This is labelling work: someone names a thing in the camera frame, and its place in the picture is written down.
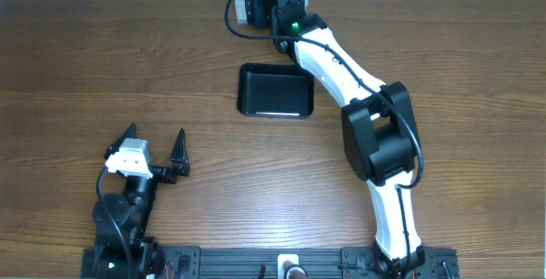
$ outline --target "cable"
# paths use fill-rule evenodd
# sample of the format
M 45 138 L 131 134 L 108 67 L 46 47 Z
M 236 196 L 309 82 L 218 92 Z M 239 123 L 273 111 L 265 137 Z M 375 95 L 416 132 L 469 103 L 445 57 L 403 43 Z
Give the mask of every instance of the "cable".
M 104 196 L 102 195 L 101 191 L 101 183 L 104 175 L 106 174 L 106 171 L 107 168 L 104 166 L 101 170 L 101 173 L 99 174 L 99 178 L 97 178 L 96 180 L 96 195 L 99 197 L 99 201 L 101 201 L 104 212 L 106 213 L 106 216 L 108 217 L 110 223 L 112 223 L 114 230 L 116 231 L 116 235 L 118 235 L 118 238 L 121 241 L 121 246 L 123 247 L 123 251 L 125 252 L 125 257 L 127 258 L 127 279 L 131 279 L 131 273 L 133 270 L 133 258 L 131 257 L 131 250 L 129 250 L 129 246 L 125 243 L 125 240 L 121 235 L 121 231 L 119 230 L 115 219 L 113 219 L 112 213 L 110 212 L 110 210 L 108 210 L 108 206 L 106 204 L 106 201 L 104 200 Z
M 404 203 L 402 201 L 402 189 L 414 189 L 417 185 L 419 185 L 419 183 L 422 180 L 423 172 L 425 170 L 425 160 L 423 158 L 423 153 L 421 151 L 421 146 L 419 145 L 419 142 L 417 142 L 417 137 L 415 136 L 414 132 L 411 130 L 410 125 L 408 125 L 406 120 L 400 115 L 399 112 L 397 112 L 396 108 L 392 105 L 392 103 L 390 103 L 382 94 L 376 92 L 375 90 L 373 90 L 369 86 L 367 86 L 362 81 L 362 79 L 359 78 L 357 76 L 357 74 L 351 69 L 351 67 L 349 67 L 349 65 L 343 59 L 343 57 L 341 57 L 335 50 L 331 49 L 328 45 L 321 44 L 321 43 L 319 43 L 317 41 L 306 39 L 306 38 L 303 38 L 301 36 L 298 36 L 298 37 L 277 36 L 277 35 L 253 36 L 253 35 L 245 35 L 245 34 L 239 33 L 238 31 L 234 30 L 233 27 L 231 27 L 231 24 L 229 23 L 229 8 L 231 7 L 232 2 L 233 2 L 233 0 L 228 0 L 228 2 L 226 3 L 226 6 L 225 6 L 225 13 L 224 13 L 225 25 L 226 25 L 226 27 L 228 28 L 228 30 L 231 33 L 233 33 L 234 35 L 236 35 L 239 38 L 250 39 L 250 40 L 276 40 L 276 41 L 290 41 L 290 42 L 302 41 L 302 42 L 306 42 L 308 44 L 314 44 L 314 45 L 316 45 L 316 46 L 318 46 L 318 47 L 320 47 L 322 49 L 325 49 L 326 51 L 330 52 L 335 57 L 335 59 L 338 60 L 338 62 L 347 69 L 347 71 L 351 74 L 351 76 L 358 82 L 358 85 L 360 85 L 362 88 L 364 88 L 372 96 L 377 97 L 382 102 L 382 104 L 388 110 L 390 110 L 391 113 L 393 113 L 396 116 L 398 122 L 401 122 L 404 125 L 404 127 L 406 128 L 406 130 L 408 131 L 409 139 L 410 139 L 411 144 L 412 144 L 412 146 L 413 146 L 413 148 L 415 150 L 415 153 L 417 154 L 417 161 L 419 163 L 419 166 L 417 168 L 417 177 L 415 178 L 415 180 L 412 183 L 410 183 L 409 185 L 403 185 L 403 184 L 396 184 L 395 185 L 395 189 L 398 192 L 398 201 L 400 203 L 400 211 L 402 213 L 402 225 L 404 227 L 404 237 L 405 237 L 406 249 L 407 249 L 406 266 L 405 266 L 405 271 L 402 274 L 402 278 L 404 278 L 405 275 L 407 274 L 408 268 L 410 267 L 410 255 L 411 255 L 410 250 L 411 250 L 411 248 L 410 248 L 410 237 L 409 237 L 409 233 L 408 233 L 408 230 L 407 230 L 406 218 L 405 218 L 405 214 L 404 214 Z

